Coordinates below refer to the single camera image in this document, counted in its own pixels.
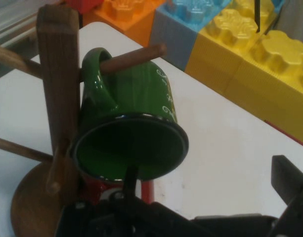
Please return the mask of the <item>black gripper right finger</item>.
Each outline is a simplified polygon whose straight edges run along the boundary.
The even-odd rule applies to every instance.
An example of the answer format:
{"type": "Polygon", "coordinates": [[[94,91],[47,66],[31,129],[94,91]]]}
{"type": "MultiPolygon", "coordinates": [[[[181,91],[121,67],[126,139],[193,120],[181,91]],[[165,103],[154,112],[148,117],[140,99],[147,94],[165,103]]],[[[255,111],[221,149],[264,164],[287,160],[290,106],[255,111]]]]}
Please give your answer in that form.
{"type": "Polygon", "coordinates": [[[271,184],[287,208],[269,235],[303,237],[303,173],[284,155],[273,156],[271,184]]]}

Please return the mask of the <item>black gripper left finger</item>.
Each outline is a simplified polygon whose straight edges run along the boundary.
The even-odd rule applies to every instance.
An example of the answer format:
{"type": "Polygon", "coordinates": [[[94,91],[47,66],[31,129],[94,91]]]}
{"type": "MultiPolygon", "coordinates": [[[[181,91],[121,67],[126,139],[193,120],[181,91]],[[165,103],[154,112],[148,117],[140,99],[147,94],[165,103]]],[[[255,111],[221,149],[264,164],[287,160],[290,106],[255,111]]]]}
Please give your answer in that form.
{"type": "Polygon", "coordinates": [[[159,203],[135,195],[138,169],[129,167],[122,190],[93,206],[78,201],[65,207],[58,237],[212,237],[210,231],[159,203]]]}

